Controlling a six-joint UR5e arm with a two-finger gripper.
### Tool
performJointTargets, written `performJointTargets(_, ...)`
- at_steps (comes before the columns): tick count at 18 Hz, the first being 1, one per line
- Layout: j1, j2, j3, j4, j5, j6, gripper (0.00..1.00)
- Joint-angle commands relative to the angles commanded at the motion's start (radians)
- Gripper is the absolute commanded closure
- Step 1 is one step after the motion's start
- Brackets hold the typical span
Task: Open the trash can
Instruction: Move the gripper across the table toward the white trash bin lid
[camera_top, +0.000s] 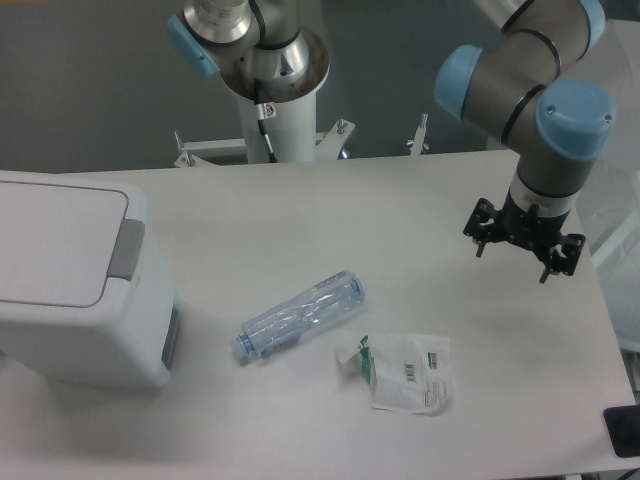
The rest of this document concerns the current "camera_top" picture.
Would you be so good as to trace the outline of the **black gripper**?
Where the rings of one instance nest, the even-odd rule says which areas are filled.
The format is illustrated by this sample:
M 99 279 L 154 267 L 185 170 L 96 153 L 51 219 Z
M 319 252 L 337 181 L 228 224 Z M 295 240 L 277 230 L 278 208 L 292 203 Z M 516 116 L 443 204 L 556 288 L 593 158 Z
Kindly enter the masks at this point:
M 476 256 L 481 257 L 487 244 L 508 241 L 529 251 L 538 251 L 537 258 L 544 265 L 539 283 L 550 276 L 573 276 L 577 268 L 586 237 L 572 233 L 562 235 L 561 229 L 569 215 L 543 217 L 541 206 L 532 204 L 527 210 L 520 208 L 510 193 L 501 210 L 485 198 L 480 198 L 463 229 L 463 234 L 476 245 Z

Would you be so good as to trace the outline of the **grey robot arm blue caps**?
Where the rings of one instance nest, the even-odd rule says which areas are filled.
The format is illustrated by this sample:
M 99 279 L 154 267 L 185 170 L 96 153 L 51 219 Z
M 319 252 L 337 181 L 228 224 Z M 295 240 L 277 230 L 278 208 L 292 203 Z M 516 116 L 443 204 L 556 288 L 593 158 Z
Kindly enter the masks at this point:
M 464 234 L 482 252 L 507 242 L 543 264 L 542 281 L 574 274 L 585 237 L 563 225 L 616 119 L 601 86 L 562 78 L 598 43 L 606 14 L 598 1 L 479 1 L 500 29 L 494 51 L 454 50 L 435 81 L 437 103 L 519 156 L 502 207 L 481 198 Z

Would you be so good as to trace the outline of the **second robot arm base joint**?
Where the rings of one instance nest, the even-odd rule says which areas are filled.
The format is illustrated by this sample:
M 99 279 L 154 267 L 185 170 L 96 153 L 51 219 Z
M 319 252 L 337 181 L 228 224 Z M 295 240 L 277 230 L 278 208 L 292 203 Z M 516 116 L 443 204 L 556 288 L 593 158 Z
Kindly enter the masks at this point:
M 300 19 L 299 1 L 186 1 L 167 30 L 200 75 L 220 75 L 260 103 L 298 100 L 328 77 L 328 49 Z

